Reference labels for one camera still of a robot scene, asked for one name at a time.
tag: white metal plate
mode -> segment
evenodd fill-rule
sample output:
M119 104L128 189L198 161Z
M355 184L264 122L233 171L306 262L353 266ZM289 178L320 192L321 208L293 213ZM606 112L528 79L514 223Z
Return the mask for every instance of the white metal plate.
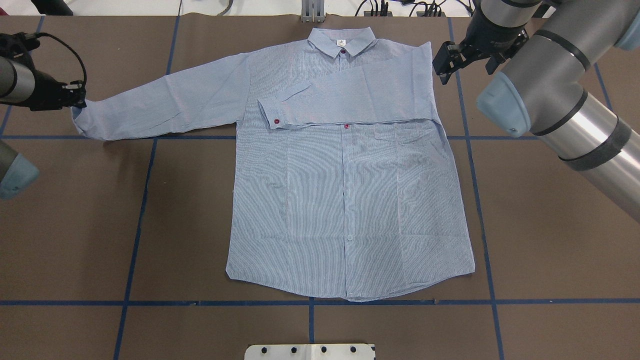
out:
M244 360L375 360L375 348L373 344L251 345Z

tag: white floor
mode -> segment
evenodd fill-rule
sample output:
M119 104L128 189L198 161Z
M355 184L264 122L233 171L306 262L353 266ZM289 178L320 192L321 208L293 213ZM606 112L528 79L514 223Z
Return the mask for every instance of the white floor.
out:
M176 15L180 0L65 0L75 15ZM362 0L325 0L326 13L341 16L353 16ZM216 15L227 6L228 0L183 0L183 13L203 13ZM234 0L228 15L280 15L300 14L301 0ZM3 0L2 7L10 15L39 15L30 0ZM400 2L390 1L389 11L394 16L408 16L413 5L403 6ZM371 6L365 3L360 10L369 11ZM446 0L442 9L450 17L468 17L464 6L456 0ZM423 11L420 5L416 11Z

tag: brown surface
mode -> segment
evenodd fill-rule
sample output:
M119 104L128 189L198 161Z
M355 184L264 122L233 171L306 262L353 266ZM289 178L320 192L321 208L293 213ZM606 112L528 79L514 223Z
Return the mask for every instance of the brown surface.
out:
M40 169L0 203L0 299L122 300L151 140L7 140Z
M39 20L4 17L0 31L34 31ZM295 15L185 15L172 70L304 39L311 26L298 20ZM453 19L457 41L467 22ZM99 100L162 76L174 25L175 17L46 17L43 31L78 50L89 72L88 98ZM445 19L329 16L319 26L371 26L379 37L410 45L430 40L434 51L449 39ZM635 54L612 51L599 64L614 110L637 128L640 69ZM79 79L75 59L54 42L43 42L34 59L39 69L60 80ZM504 135L474 108L489 80L483 66L473 64L461 72L470 131ZM584 84L604 98L593 69ZM455 78L446 86L435 79L434 88L448 135L464 135ZM31 113L18 108L4 132L76 134L68 110ZM187 135L234 134L235 127L226 126ZM25 303L15 300L122 301L152 141L5 140L34 162L41 176L16 199L0 202L0 358L111 359L121 303L17 306ZM467 144L450 143L476 272L393 300L482 305L308 307L307 298L231 281L224 273L234 141L157 140L130 300L237 302L193 307L184 306L187 302L129 303L120 359L241 359L249 344L308 342L310 309L316 341L375 343L379 359L498 359ZM640 225L540 142L471 144L496 298L634 302L499 305L506 359L640 358L634 340L640 332ZM217 306L245 300L270 306Z
M2 359L111 359L117 306L0 306Z
M316 306L316 343L372 343L384 360L497 359L490 306Z
M500 306L506 359L632 360L640 354L638 304Z
M253 344L308 343L306 306L130 307L121 360L242 359Z
M472 147L498 299L640 297L638 223L542 142Z

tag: extended sleeve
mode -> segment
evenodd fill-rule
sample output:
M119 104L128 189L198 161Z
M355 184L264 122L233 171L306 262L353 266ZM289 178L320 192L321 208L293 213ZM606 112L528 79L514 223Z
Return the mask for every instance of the extended sleeve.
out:
M272 129L325 124L437 121L431 44L395 58L303 81L259 99Z
M231 124L244 116L249 54L175 72L110 97L72 108L77 130L88 138L119 140L183 133Z

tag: button-up shirt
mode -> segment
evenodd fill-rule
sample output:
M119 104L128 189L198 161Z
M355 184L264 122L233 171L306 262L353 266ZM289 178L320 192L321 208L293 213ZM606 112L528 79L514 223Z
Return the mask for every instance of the button-up shirt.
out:
M430 43L313 29L87 103L102 140L237 123L232 279L366 301L474 271Z

